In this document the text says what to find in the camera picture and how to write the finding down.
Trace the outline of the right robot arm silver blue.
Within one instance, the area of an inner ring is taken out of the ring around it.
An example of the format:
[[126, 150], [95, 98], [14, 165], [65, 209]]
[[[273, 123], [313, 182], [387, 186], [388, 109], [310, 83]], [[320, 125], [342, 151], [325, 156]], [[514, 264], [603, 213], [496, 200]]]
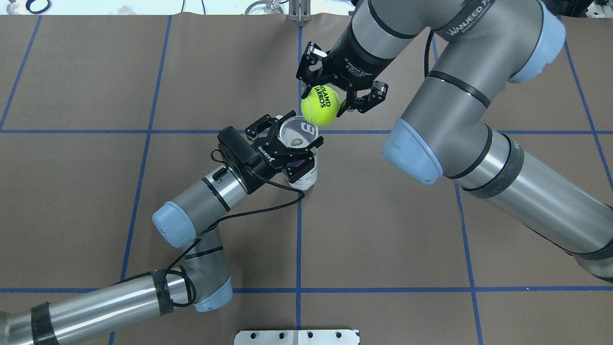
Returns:
[[425, 28], [447, 42], [383, 147], [420, 183], [444, 176], [612, 281], [612, 207], [585, 193], [481, 120], [506, 83], [529, 81], [556, 59], [565, 27], [540, 0], [355, 0], [350, 23], [324, 52], [309, 42], [296, 77], [346, 92], [337, 116], [385, 100], [376, 78]]

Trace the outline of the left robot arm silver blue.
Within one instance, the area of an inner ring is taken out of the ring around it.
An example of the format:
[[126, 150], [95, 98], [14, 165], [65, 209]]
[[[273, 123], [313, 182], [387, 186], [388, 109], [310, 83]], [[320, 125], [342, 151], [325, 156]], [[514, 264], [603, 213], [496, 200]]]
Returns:
[[264, 115], [241, 135], [229, 126], [217, 134], [219, 166], [152, 216], [156, 229], [183, 252], [168, 268], [142, 273], [107, 288], [29, 311], [1, 313], [3, 345], [72, 345], [149, 318], [193, 306], [209, 312], [233, 297], [219, 224], [241, 201], [284, 174], [281, 189], [304, 197], [323, 144], [314, 120], [294, 111]]

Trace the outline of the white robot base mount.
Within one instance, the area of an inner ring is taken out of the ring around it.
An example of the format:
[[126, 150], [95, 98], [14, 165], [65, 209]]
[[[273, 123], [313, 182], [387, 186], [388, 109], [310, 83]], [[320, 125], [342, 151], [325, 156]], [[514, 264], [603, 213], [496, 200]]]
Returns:
[[358, 330], [245, 330], [236, 334], [235, 345], [360, 345]]

